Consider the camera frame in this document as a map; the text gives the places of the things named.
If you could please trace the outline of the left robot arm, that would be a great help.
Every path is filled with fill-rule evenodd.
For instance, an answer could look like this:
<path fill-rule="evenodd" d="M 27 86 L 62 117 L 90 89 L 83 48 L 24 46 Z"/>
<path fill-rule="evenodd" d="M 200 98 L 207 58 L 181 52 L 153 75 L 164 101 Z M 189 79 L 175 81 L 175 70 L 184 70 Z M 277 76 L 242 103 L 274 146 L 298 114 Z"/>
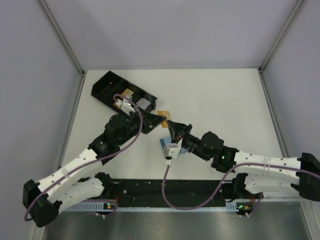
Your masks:
<path fill-rule="evenodd" d="M 167 118 L 139 109 L 129 114 L 115 114 L 104 132 L 75 159 L 51 175 L 23 185 L 24 220 L 39 228 L 55 220 L 70 206 L 90 198 L 108 196 L 112 192 L 111 177 L 99 169 L 130 147 L 141 134 L 149 134 Z"/>

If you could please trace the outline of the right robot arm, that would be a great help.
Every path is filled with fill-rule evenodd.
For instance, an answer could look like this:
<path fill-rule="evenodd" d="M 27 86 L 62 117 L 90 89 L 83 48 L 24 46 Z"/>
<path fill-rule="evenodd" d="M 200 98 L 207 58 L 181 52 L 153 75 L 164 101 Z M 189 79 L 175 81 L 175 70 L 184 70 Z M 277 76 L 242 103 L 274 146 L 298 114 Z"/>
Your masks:
<path fill-rule="evenodd" d="M 300 157 L 269 157 L 228 147 L 215 133 L 201 138 L 191 134 L 192 125 L 167 122 L 172 148 L 167 158 L 175 158 L 181 148 L 221 173 L 235 173 L 232 180 L 236 193 L 294 193 L 304 199 L 320 200 L 320 161 L 311 153 Z"/>

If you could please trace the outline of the white credit card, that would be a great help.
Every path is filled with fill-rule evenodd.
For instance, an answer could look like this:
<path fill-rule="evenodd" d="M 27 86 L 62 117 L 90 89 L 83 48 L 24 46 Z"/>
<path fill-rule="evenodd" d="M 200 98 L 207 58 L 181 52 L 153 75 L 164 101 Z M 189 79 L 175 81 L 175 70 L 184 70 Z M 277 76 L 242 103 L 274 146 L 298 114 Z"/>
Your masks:
<path fill-rule="evenodd" d="M 143 110 L 146 110 L 150 104 L 151 102 L 145 98 L 141 98 L 136 102 L 136 105 Z"/>

